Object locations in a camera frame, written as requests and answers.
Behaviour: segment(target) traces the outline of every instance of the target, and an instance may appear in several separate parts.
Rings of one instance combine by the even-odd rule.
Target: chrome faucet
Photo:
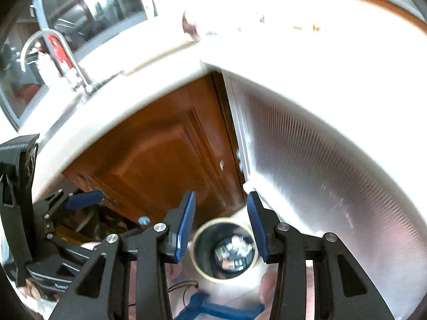
[[[20,58],[21,70],[25,72],[25,56],[28,49],[35,43],[37,39],[39,39],[44,35],[53,35],[56,38],[58,38],[61,46],[65,50],[65,54],[67,55],[68,59],[71,61],[71,64],[73,65],[73,67],[76,69],[78,76],[82,79],[86,93],[90,93],[92,88],[91,80],[87,77],[86,74],[83,73],[82,69],[78,65],[78,62],[74,57],[73,53],[71,52],[71,49],[70,49],[70,46],[68,45],[67,40],[64,38],[64,36],[60,32],[54,29],[39,30],[33,35],[31,35],[30,38],[25,42],[24,47],[22,48],[22,51],[21,51],[21,58]]]

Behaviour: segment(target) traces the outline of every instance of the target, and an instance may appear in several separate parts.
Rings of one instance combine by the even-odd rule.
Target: cabinet
[[[106,205],[134,222],[141,216],[160,222],[185,190],[196,192],[197,226],[231,214],[244,197],[223,85],[209,74],[158,99],[106,133],[63,174],[85,191],[101,189]]]

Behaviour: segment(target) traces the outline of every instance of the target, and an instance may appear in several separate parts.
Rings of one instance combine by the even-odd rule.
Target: wire
[[[185,280],[183,282],[179,282],[179,283],[176,283],[175,285],[172,285],[171,287],[169,287],[167,291],[171,292],[184,286],[196,286],[196,285],[199,285],[199,283],[196,280]]]
[[[185,307],[185,299],[184,299],[185,293],[192,286],[194,286],[196,289],[198,289],[199,288],[199,283],[196,280],[185,280],[183,282],[179,282],[179,283],[176,283],[175,285],[172,285],[167,290],[167,292],[172,292],[172,291],[174,291],[176,289],[180,289],[181,287],[185,287],[185,286],[187,288],[185,289],[184,294],[182,295],[182,302],[184,303],[184,307]],[[136,303],[129,304],[129,307],[133,307],[133,306],[136,306]]]
[[[192,287],[192,286],[194,286],[195,287],[195,289],[198,289],[199,288],[199,284],[197,284],[197,285],[189,285],[185,290],[184,290],[184,293],[182,294],[182,303],[184,304],[184,308],[187,306],[186,304],[185,304],[185,293],[188,291],[188,289],[190,288],[190,287]]]

